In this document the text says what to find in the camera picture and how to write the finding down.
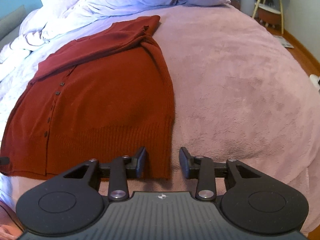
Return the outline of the red knit cardigan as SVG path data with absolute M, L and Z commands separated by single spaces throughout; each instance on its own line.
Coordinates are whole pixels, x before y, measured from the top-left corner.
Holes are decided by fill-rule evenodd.
M 153 39 L 160 17 L 117 22 L 39 64 L 4 130 L 7 176 L 49 179 L 95 158 L 148 152 L 144 176 L 170 177 L 174 90 Z

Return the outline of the lilac crumpled duvet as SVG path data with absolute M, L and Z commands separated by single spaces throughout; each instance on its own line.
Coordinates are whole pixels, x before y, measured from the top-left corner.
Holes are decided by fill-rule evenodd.
M 1 97 L 10 90 L 9 76 L 15 68 L 51 40 L 97 20 L 183 4 L 211 7 L 230 0 L 59 0 L 32 11 L 22 21 L 18 37 L 1 50 Z

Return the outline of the pink fleece bed blanket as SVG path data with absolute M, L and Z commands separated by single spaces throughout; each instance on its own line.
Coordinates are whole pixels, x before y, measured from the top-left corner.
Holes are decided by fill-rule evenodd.
M 67 43 L 112 24 L 158 15 L 153 35 L 172 80 L 175 118 L 170 177 L 129 182 L 131 191 L 192 190 L 178 151 L 239 159 L 302 192 L 310 206 L 303 232 L 319 226 L 319 93 L 300 64 L 255 20 L 231 6 L 176 6 L 97 21 L 31 54 L 9 76 L 5 125 L 39 64 Z M 1 172 L 1 201 L 14 208 L 44 179 Z

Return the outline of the white bathroom scale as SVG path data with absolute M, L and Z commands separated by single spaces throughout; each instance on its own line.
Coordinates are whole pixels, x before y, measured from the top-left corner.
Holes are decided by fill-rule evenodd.
M 283 38 L 282 36 L 279 36 L 279 35 L 273 35 L 274 38 L 277 39 L 277 41 L 280 42 L 280 44 L 285 47 L 285 48 L 289 48 L 289 49 L 293 49 L 294 46 L 289 42 L 287 41 L 285 38 Z

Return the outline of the orange footed pot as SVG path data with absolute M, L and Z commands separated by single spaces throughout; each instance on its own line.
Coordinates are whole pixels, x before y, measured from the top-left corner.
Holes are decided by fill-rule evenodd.
M 282 25 L 281 12 L 268 5 L 260 4 L 258 7 L 258 17 L 270 25 Z

